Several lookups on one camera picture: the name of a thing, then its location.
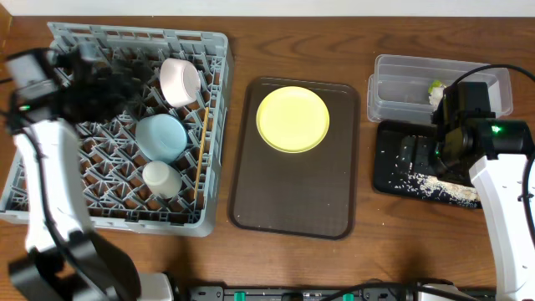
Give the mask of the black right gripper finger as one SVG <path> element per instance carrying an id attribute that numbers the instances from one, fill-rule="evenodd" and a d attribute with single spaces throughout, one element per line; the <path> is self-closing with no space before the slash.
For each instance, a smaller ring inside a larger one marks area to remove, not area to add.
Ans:
<path id="1" fill-rule="evenodd" d="M 399 153 L 399 168 L 401 171 L 413 171 L 415 158 L 417 137 L 408 135 L 402 138 Z"/>
<path id="2" fill-rule="evenodd" d="M 431 159 L 435 154 L 436 143 L 431 137 L 416 139 L 415 172 L 420 174 L 434 174 Z"/>

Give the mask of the white tissue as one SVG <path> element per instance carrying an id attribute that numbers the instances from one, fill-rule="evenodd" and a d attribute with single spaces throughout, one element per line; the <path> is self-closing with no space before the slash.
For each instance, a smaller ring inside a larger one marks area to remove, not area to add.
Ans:
<path id="1" fill-rule="evenodd" d="M 444 87 L 431 87 L 429 89 L 430 105 L 437 107 L 444 96 Z"/>

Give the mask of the green foil snack wrapper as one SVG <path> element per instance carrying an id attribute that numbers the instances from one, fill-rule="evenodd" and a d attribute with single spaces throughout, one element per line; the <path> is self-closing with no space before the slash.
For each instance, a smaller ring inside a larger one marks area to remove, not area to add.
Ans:
<path id="1" fill-rule="evenodd" d="M 446 86 L 440 80 L 434 80 L 428 89 L 428 93 L 432 94 L 434 89 L 444 89 Z"/>

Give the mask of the light blue bowl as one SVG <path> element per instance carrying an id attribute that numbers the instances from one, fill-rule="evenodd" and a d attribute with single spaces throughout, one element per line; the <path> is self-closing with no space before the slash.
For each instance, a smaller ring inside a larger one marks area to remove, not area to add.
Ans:
<path id="1" fill-rule="evenodd" d="M 150 161 L 171 163 L 186 149 L 186 128 L 172 115 L 146 117 L 135 125 L 135 141 Z"/>

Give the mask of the pink bowl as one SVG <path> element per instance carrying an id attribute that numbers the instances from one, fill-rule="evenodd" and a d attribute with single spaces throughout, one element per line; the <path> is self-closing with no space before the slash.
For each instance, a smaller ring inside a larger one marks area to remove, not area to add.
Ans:
<path id="1" fill-rule="evenodd" d="M 175 108 L 196 101 L 201 81 L 195 65 L 182 59 L 166 59 L 160 69 L 160 88 L 166 102 Z"/>

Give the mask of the yellow plate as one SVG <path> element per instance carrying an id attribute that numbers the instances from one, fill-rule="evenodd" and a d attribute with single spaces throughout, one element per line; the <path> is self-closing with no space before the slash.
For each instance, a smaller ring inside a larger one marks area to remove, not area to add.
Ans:
<path id="1" fill-rule="evenodd" d="M 297 154 L 319 145 L 329 131 L 329 109 L 310 89 L 287 86 L 265 96 L 256 113 L 259 135 L 273 149 Z"/>

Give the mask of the white cup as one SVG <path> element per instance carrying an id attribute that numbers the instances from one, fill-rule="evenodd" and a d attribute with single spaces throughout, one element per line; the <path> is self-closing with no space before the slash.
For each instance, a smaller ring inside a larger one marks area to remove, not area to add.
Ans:
<path id="1" fill-rule="evenodd" d="M 162 161 L 152 161 L 146 164 L 142 171 L 142 178 L 154 195 L 164 199 L 177 196 L 181 190 L 180 173 Z"/>

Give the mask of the wooden chopstick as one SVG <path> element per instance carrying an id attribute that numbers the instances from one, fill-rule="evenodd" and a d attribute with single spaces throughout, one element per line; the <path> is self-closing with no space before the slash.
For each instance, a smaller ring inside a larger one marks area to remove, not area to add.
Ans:
<path id="1" fill-rule="evenodd" d="M 210 113 L 210 108 L 207 106 L 205 107 L 205 114 L 204 114 L 202 133 L 201 133 L 201 143 L 199 147 L 199 156 L 198 156 L 197 166 L 196 166 L 196 182 L 195 182 L 195 188 L 194 188 L 194 200 L 195 201 L 197 199 L 198 189 L 200 185 L 202 157 L 203 157 L 205 142 L 206 142 L 206 130 L 208 126 L 209 113 Z"/>

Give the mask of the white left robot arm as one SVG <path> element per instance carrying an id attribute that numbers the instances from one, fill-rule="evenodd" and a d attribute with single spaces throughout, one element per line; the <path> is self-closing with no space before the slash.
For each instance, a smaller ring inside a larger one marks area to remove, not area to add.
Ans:
<path id="1" fill-rule="evenodd" d="M 33 48 L 7 57 L 16 89 L 4 112 L 22 156 L 28 193 L 27 253 L 8 266 L 28 300 L 136 300 L 130 257 L 94 229 L 82 189 L 76 125 L 105 122 L 140 92 L 126 65 L 98 66 L 95 48 Z"/>

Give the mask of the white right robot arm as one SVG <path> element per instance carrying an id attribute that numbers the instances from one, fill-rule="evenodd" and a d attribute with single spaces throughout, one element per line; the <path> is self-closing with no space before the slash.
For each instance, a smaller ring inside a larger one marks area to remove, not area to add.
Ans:
<path id="1" fill-rule="evenodd" d="M 411 165 L 439 181 L 473 186 L 486 218 L 498 300 L 534 298 L 534 140 L 526 122 L 500 120 L 487 84 L 433 84 L 433 140 Z"/>

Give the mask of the black waste tray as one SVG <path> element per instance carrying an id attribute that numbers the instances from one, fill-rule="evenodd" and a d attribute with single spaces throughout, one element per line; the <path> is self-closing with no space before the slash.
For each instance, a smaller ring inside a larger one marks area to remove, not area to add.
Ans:
<path id="1" fill-rule="evenodd" d="M 380 122 L 377 128 L 376 150 L 374 155 L 374 189 L 378 192 L 402 196 L 401 194 L 392 194 L 386 191 L 386 172 L 381 171 L 381 169 L 386 168 L 387 171 L 390 171 L 387 165 L 392 164 L 394 155 L 399 154 L 400 141 L 404 136 L 416 135 L 434 139 L 434 134 L 435 128 L 433 126 L 417 125 L 395 120 L 384 120 Z"/>

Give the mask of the clear plastic waste bin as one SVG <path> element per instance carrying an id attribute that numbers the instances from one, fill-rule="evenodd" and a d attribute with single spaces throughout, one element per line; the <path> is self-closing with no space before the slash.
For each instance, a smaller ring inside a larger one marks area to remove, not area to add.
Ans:
<path id="1" fill-rule="evenodd" d="M 367 117 L 369 121 L 400 120 L 431 124 L 436 110 L 429 100 L 429 88 L 436 81 L 452 84 L 464 73 L 486 64 L 392 54 L 379 55 L 369 77 Z M 486 82 L 490 105 L 497 118 L 513 112 L 512 86 L 507 69 L 489 69 L 463 81 Z"/>

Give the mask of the grey dishwasher rack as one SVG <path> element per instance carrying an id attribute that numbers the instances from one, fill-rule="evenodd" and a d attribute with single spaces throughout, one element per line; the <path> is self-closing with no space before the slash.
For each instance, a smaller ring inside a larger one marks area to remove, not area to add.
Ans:
<path id="1" fill-rule="evenodd" d="M 158 235 L 204 237 L 215 226 L 221 143 L 230 96 L 232 56 L 221 33 L 153 28 L 125 28 L 51 23 L 53 43 L 48 48 L 68 52 L 87 43 L 99 59 L 124 60 L 146 66 L 146 84 L 135 105 L 112 120 L 76 125 L 82 189 L 94 227 Z M 168 59 L 193 63 L 201 90 L 196 101 L 170 106 L 161 90 L 160 71 Z M 196 201 L 194 188 L 205 107 L 210 108 Z M 166 163 L 181 175 L 179 194 L 164 199 L 154 195 L 142 178 L 151 161 L 135 141 L 135 125 L 152 115 L 168 114 L 186 128 L 187 145 L 179 157 Z M 29 222 L 28 193 L 21 154 L 16 154 L 1 199 L 1 217 L 13 223 Z"/>

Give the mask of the rice and nuts pile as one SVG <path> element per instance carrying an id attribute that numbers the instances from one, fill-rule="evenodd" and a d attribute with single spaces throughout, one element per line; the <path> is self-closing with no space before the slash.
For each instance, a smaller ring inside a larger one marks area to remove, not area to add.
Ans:
<path id="1" fill-rule="evenodd" d="M 393 163 L 387 166 L 390 171 L 387 171 L 386 168 L 381 169 L 381 171 L 386 172 L 385 188 L 388 193 L 459 207 L 481 207 L 480 198 L 473 187 L 440 181 L 435 176 L 435 173 L 416 173 L 415 164 L 413 171 L 401 171 L 399 168 L 399 154 L 394 155 Z"/>

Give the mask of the brown serving tray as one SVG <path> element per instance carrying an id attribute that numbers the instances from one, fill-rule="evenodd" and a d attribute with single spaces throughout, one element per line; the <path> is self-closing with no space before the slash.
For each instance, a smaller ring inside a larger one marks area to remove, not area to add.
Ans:
<path id="1" fill-rule="evenodd" d="M 326 104 L 330 125 L 312 150 L 289 154 L 260 136 L 257 109 L 285 86 L 310 89 Z M 247 230 L 339 240 L 354 228 L 360 96 L 347 84 L 260 77 L 247 87 L 229 194 L 233 224 Z"/>

